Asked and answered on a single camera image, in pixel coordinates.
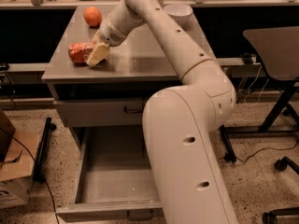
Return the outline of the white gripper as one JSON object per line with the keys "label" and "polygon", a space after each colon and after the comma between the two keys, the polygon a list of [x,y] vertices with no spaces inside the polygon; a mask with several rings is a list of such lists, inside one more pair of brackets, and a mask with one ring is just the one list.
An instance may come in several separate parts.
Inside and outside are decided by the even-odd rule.
{"label": "white gripper", "polygon": [[92,52],[89,54],[86,64],[96,66],[103,61],[110,53],[110,47],[119,46],[127,35],[121,33],[112,23],[109,16],[105,17],[97,32],[92,38],[92,43],[96,43]]}

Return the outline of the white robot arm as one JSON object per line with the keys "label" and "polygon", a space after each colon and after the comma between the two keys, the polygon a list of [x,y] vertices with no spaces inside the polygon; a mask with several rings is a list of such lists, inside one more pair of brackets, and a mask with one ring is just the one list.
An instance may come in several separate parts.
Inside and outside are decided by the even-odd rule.
{"label": "white robot arm", "polygon": [[122,0],[93,37],[90,66],[146,23],[180,80],[153,94],[143,134],[167,224],[239,224],[210,133],[233,113],[235,89],[219,64],[172,19],[161,0]]}

